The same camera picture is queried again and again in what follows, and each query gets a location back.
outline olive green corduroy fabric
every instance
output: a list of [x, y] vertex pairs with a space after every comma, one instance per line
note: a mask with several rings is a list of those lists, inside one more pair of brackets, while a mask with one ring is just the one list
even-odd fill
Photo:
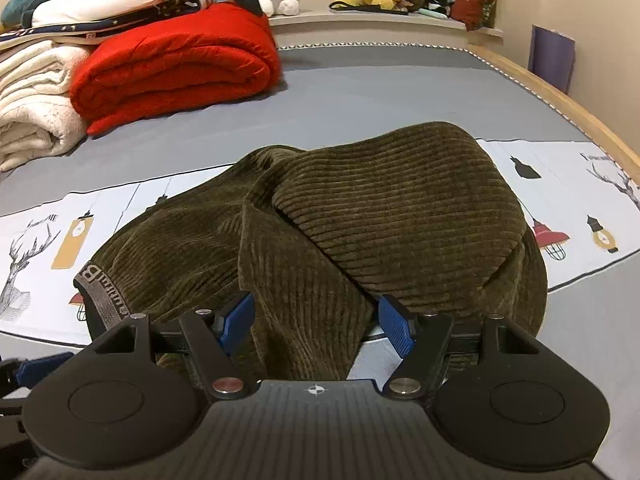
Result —
[[250, 291], [257, 317], [237, 362], [287, 379], [345, 378], [378, 294], [461, 319], [500, 312], [532, 334], [546, 303], [516, 196], [449, 123], [257, 150], [125, 226], [77, 282], [107, 327]]

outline white pillow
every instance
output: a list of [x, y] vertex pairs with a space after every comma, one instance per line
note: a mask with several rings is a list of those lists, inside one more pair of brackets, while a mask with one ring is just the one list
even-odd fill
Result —
[[103, 20], [164, 0], [49, 0], [36, 7], [31, 27]]

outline yellow lamp print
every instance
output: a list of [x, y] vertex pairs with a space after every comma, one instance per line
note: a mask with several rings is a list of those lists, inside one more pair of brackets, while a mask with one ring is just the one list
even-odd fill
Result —
[[58, 254], [56, 254], [51, 264], [52, 270], [70, 269], [74, 266], [80, 249], [82, 249], [82, 244], [84, 244], [84, 240], [89, 234], [89, 229], [93, 223], [94, 216], [90, 210], [71, 222], [69, 231], [66, 233]]
[[600, 222], [598, 222], [598, 219], [587, 215], [587, 224], [589, 224], [589, 227], [591, 228], [591, 237], [593, 237], [593, 242], [599, 248], [609, 251], [609, 253], [618, 252], [613, 235], [602, 227]]

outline metal screw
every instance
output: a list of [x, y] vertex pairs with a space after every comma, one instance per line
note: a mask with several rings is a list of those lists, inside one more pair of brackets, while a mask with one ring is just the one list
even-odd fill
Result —
[[236, 394], [242, 391], [244, 383], [237, 377], [222, 377], [213, 381], [211, 386], [219, 394]]
[[420, 383], [411, 377], [398, 377], [389, 383], [389, 389], [399, 395], [412, 395], [420, 390]]

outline red lamp print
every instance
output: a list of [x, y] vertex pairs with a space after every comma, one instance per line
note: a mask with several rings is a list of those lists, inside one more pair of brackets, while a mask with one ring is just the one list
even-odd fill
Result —
[[564, 252], [564, 244], [569, 240], [569, 235], [561, 231], [552, 231], [545, 224], [533, 219], [533, 234], [536, 235], [536, 241], [540, 250], [544, 249], [546, 254], [551, 256], [554, 260], [560, 262], [566, 258]]
[[78, 292], [74, 297], [72, 297], [71, 301], [69, 301], [69, 305], [78, 309], [76, 311], [76, 319], [78, 321], [86, 321], [86, 312], [84, 310], [84, 298], [82, 297], [82, 294]]

